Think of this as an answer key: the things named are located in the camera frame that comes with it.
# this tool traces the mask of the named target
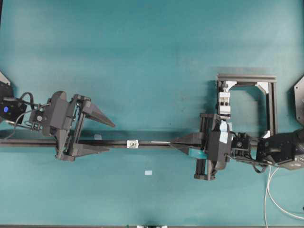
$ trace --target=teal table surface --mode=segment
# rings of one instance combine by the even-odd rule
[[[303,19],[302,0],[4,0],[0,71],[40,103],[58,90],[91,97],[116,128],[87,120],[87,137],[152,140],[198,130],[199,114],[215,111],[217,73],[273,74],[279,132],[291,132],[301,127],[290,88],[304,73]],[[234,131],[262,132],[263,103],[257,88],[233,91]],[[246,164],[207,182],[176,150],[54,155],[0,148],[0,224],[264,224],[267,173]],[[304,212],[304,170],[279,170],[271,189]],[[267,215],[304,226],[269,200]]]

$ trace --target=wire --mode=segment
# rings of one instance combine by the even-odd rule
[[[267,185],[266,185],[265,196],[264,196],[264,221],[265,221],[266,228],[268,228],[267,216],[266,216],[266,199],[267,199],[267,192],[268,192],[268,184],[269,184],[269,180],[270,180],[270,174],[271,174],[271,166],[269,167],[269,174],[268,174]]]
[[[16,119],[15,123],[14,123],[14,129],[13,132],[11,134],[9,134],[7,137],[4,138],[4,140],[9,139],[10,137],[12,137],[15,133],[16,133],[16,127],[18,126],[18,121],[21,117],[23,117],[25,114],[27,113],[31,113],[33,111],[37,111],[40,110],[43,107],[49,106],[49,104],[43,104],[43,105],[39,105],[38,108],[34,108],[32,110],[26,111],[24,113],[22,113],[21,115],[18,116],[18,118]]]
[[[274,176],[274,174],[279,170],[279,168],[276,168],[276,170],[271,174],[269,180],[268,180],[268,183],[267,183],[267,192],[268,192],[268,195],[271,199],[271,201],[282,211],[284,212],[285,214],[291,216],[291,217],[294,217],[296,219],[304,219],[304,217],[301,217],[301,216],[298,216],[298,215],[295,215],[295,214],[292,214],[290,213],[289,211],[285,210],[284,208],[282,208],[281,206],[278,205],[278,203],[274,200],[274,198],[272,197],[272,195],[270,194],[270,183],[271,183],[271,180],[272,180],[272,177]]]
[[[20,99],[20,100],[23,100],[24,96],[26,96],[26,95],[29,95],[30,107],[31,107],[32,110],[34,110],[34,109],[35,109],[35,107],[34,107],[34,96],[33,96],[32,93],[30,93],[30,92],[25,92],[25,93],[23,93],[23,94],[21,95],[21,97],[20,97],[19,99]]]

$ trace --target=black metal rod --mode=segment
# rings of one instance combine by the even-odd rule
[[[169,143],[139,140],[138,149],[173,149]],[[127,148],[127,140],[80,140],[79,143],[106,147]],[[55,140],[51,139],[6,139],[0,140],[0,147],[55,147]]]

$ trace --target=white cable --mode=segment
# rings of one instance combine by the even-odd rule
[[[270,174],[271,174],[271,166],[269,167],[269,174],[268,174],[267,185],[266,185],[265,196],[264,196],[264,221],[265,221],[266,228],[268,228],[267,216],[266,216],[266,199],[267,199]]]
[[[273,199],[273,197],[271,196],[271,194],[270,194],[270,182],[271,182],[271,179],[272,179],[272,177],[274,176],[274,174],[278,171],[278,169],[279,169],[279,168],[276,168],[276,170],[271,174],[270,178],[268,179],[268,183],[267,183],[267,187],[266,187],[266,190],[267,190],[267,192],[268,192],[268,195],[269,195],[271,201],[273,201],[273,203],[274,203],[282,212],[284,212],[285,214],[287,214],[287,215],[289,215],[289,216],[291,216],[291,217],[294,217],[294,218],[296,218],[296,219],[304,219],[304,217],[301,217],[301,216],[292,214],[292,213],[288,212],[287,210],[283,209],[282,207],[280,207],[280,206],[277,204],[277,202]]]

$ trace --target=white sticker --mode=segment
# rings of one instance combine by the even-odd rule
[[[228,142],[228,132],[227,132],[227,123],[226,121],[221,121],[221,124],[219,126],[220,135],[219,135],[219,141],[222,143],[227,144]]]
[[[101,134],[95,134],[94,139],[95,140],[102,140]]]
[[[144,174],[145,174],[145,175],[152,175],[152,170],[145,170],[145,171],[144,171]]]

